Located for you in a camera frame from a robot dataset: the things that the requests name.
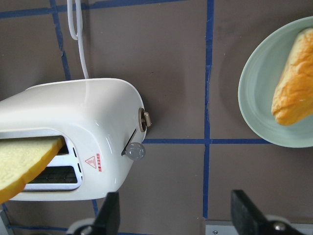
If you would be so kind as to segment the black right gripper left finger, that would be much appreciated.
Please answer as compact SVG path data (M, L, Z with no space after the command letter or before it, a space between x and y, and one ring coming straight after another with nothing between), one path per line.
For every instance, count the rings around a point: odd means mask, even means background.
M95 235L117 235L120 225L119 193L109 192L94 221Z

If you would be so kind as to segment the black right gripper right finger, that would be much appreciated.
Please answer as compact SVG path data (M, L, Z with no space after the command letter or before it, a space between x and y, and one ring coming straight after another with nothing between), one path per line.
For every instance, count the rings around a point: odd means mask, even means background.
M231 192L231 221L239 235L270 235L270 223L243 190Z

